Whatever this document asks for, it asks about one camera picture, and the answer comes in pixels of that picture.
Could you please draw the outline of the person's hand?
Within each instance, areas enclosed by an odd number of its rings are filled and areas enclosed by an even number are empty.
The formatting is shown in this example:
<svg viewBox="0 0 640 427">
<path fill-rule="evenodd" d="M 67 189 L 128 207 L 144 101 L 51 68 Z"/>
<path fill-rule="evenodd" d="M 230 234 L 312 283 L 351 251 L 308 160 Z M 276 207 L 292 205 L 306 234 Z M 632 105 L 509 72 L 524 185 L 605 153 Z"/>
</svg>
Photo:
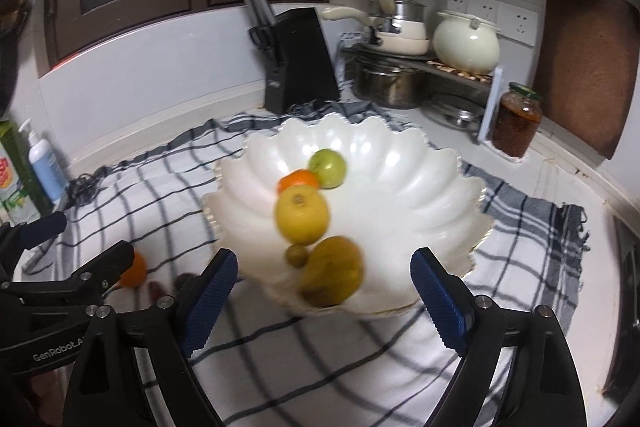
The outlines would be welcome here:
<svg viewBox="0 0 640 427">
<path fill-rule="evenodd" d="M 38 417 L 48 426 L 61 426 L 67 387 L 63 369 L 36 375 L 30 382 L 37 397 Z"/>
</svg>

